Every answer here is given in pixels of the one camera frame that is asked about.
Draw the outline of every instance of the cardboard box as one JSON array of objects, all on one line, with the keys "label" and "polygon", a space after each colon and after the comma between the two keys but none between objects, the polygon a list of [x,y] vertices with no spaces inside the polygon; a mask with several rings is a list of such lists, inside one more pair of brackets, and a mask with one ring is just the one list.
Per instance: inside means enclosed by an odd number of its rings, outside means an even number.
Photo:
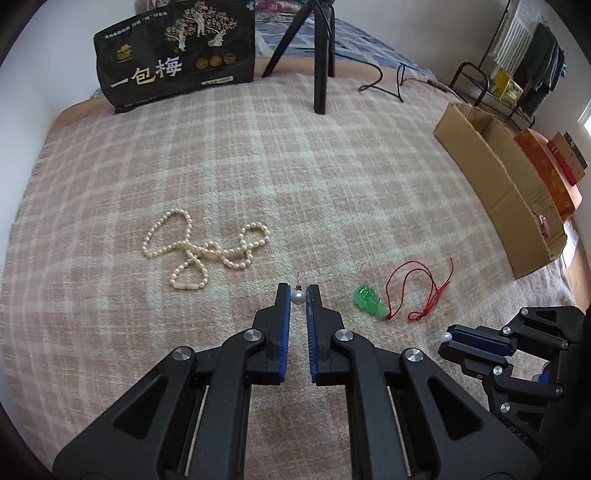
[{"label": "cardboard box", "polygon": [[[566,234],[538,173],[503,124],[464,103],[451,103],[435,127],[480,198],[513,268],[521,278],[560,256]],[[550,227],[544,239],[540,215]]]},{"label": "cardboard box", "polygon": [[515,141],[538,171],[538,175],[556,204],[560,217],[565,222],[583,201],[579,189],[566,179],[543,135],[530,129],[523,130],[515,136]]},{"label": "cardboard box", "polygon": [[580,182],[585,176],[587,162],[570,135],[566,133],[563,136],[557,133],[552,140],[549,140],[548,148],[558,160],[569,183],[576,185]]}]

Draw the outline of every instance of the black bag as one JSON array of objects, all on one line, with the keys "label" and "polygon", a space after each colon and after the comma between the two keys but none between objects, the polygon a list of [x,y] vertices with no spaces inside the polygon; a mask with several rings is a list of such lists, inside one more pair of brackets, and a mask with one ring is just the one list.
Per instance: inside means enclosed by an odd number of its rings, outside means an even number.
[{"label": "black bag", "polygon": [[251,82],[254,4],[178,2],[95,35],[100,87],[116,112],[210,85]]}]

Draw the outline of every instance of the plaid blanket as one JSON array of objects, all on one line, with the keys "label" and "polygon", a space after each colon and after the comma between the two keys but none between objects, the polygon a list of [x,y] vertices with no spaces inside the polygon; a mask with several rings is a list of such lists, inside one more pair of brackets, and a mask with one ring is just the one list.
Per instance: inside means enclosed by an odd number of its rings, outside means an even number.
[{"label": "plaid blanket", "polygon": [[[121,115],[89,100],[50,132],[12,227],[0,297],[6,374],[46,464],[173,348],[212,348],[248,328],[296,272],[320,284],[348,328],[380,348],[422,349],[480,401],[479,382],[437,355],[445,328],[500,328],[522,306],[572,303],[556,263],[514,280],[486,211],[433,137],[453,97],[409,80],[400,103],[359,93],[359,83],[330,79],[327,115],[311,107],[312,77],[276,74]],[[240,225],[261,221],[271,243],[245,271],[206,262],[204,290],[175,290],[168,275],[184,254],[141,254],[171,207],[191,213],[196,242],[234,245]],[[181,231],[171,219],[155,242]],[[426,278],[410,281],[390,322],[350,300],[411,258],[440,283],[450,257],[452,282],[420,322],[405,316],[422,307]],[[395,301],[399,292],[400,280]],[[539,367],[526,359],[515,374]],[[245,476],[343,479],[349,462],[344,391],[311,384],[305,312],[293,306],[287,380],[253,388]]]}]

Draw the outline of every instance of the hanging clothes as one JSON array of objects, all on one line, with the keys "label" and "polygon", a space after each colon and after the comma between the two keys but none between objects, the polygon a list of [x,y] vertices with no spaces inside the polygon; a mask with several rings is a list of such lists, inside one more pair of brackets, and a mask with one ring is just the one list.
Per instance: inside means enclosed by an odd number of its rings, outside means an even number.
[{"label": "hanging clothes", "polygon": [[519,100],[522,111],[534,116],[565,73],[564,51],[550,29],[542,23],[538,24],[534,38],[514,76],[517,84],[524,89]]}]

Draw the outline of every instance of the red tassel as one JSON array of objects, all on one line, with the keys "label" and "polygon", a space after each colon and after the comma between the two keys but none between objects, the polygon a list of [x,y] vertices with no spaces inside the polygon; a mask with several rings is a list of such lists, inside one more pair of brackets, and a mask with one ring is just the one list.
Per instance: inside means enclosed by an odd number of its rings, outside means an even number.
[{"label": "red tassel", "polygon": [[[440,287],[438,287],[437,284],[435,283],[435,280],[433,279],[433,274],[428,269],[428,267],[426,267],[424,264],[422,264],[421,262],[419,262],[417,260],[409,260],[409,261],[403,263],[402,265],[400,265],[396,270],[394,270],[392,272],[392,275],[390,275],[390,278],[386,282],[386,296],[388,298],[388,307],[390,309],[390,313],[388,314],[388,316],[386,318],[388,320],[393,319],[398,314],[400,309],[402,308],[402,304],[404,303],[404,290],[406,288],[406,282],[407,282],[408,276],[413,272],[423,272],[423,273],[427,274],[427,276],[429,277],[429,280],[431,280],[431,290],[429,292],[429,297],[427,298],[427,303],[425,304],[423,309],[420,312],[409,313],[408,320],[410,320],[411,322],[418,322],[423,317],[426,317],[427,315],[429,315],[429,312],[432,310],[433,307],[435,307],[435,305],[437,305],[437,302],[439,302],[439,297],[441,296],[442,292],[446,289],[446,287],[449,285],[449,282],[452,279],[453,258],[450,258],[449,261],[452,264],[452,271],[450,272],[447,280],[443,284],[441,284]],[[392,313],[392,301],[390,299],[390,293],[388,292],[388,286],[390,285],[390,281],[392,280],[392,277],[396,274],[396,272],[398,270],[400,270],[402,267],[404,267],[405,265],[408,265],[411,263],[419,264],[420,267],[413,268],[411,271],[409,271],[404,276],[404,281],[402,282],[402,296],[400,298],[400,305],[398,305],[398,308],[396,309],[396,311]]]}]

